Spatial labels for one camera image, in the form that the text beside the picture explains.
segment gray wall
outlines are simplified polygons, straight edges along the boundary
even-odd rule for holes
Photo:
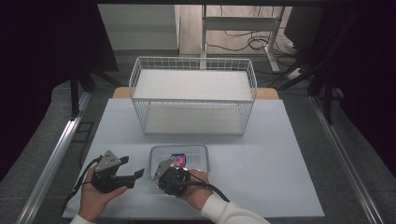
[[[98,6],[114,50],[178,49],[178,6]]]

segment hand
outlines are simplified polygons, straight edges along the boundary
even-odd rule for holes
[[[207,178],[207,173],[197,171],[197,170],[189,170],[191,174],[191,181],[201,181],[198,178],[204,180],[206,183],[209,183],[209,179]],[[213,194],[213,191],[210,189],[205,189],[197,186],[189,186],[187,191],[180,197],[180,199],[186,201],[191,207],[202,210],[206,200]]]
[[[95,222],[105,210],[107,204],[127,190],[126,186],[115,189],[109,193],[103,193],[97,190],[90,183],[95,167],[96,166],[93,166],[85,177],[84,184],[81,188],[81,202],[78,211],[79,216],[90,222]]]

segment wire basket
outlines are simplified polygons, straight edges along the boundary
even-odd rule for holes
[[[139,57],[129,89],[144,133],[243,135],[257,83],[248,59]]]

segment white tabletop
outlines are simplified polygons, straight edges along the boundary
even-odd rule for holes
[[[154,146],[205,144],[209,180],[233,202],[263,217],[324,216],[281,100],[256,100],[243,136],[144,135],[130,99],[110,99],[85,165],[110,149],[129,156],[118,175],[146,168],[134,189],[110,202],[102,217],[118,219],[196,219],[200,213],[162,193],[149,179]],[[80,194],[64,217],[78,211]]]

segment white sleeve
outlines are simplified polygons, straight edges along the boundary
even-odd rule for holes
[[[201,214],[217,224],[269,224],[263,217],[238,207],[236,203],[226,203],[215,194],[207,199]]]
[[[83,217],[76,214],[75,217],[73,218],[72,222],[70,222],[70,224],[95,224],[95,223],[87,221]]]

